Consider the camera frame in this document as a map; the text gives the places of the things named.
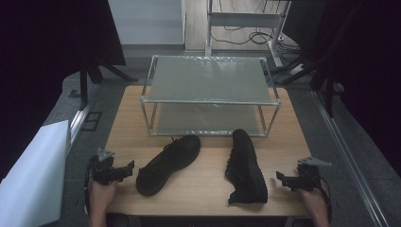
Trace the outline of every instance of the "human hand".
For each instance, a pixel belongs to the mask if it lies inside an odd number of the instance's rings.
[[[322,184],[323,190],[327,193],[325,185]],[[327,206],[324,196],[318,188],[313,191],[305,191],[298,189],[297,193],[301,198],[306,210],[312,217],[313,223],[316,227],[330,226],[328,220]]]
[[[106,211],[112,203],[118,181],[111,182],[109,185],[102,185],[92,179],[89,180],[90,193],[90,226],[106,226]]]

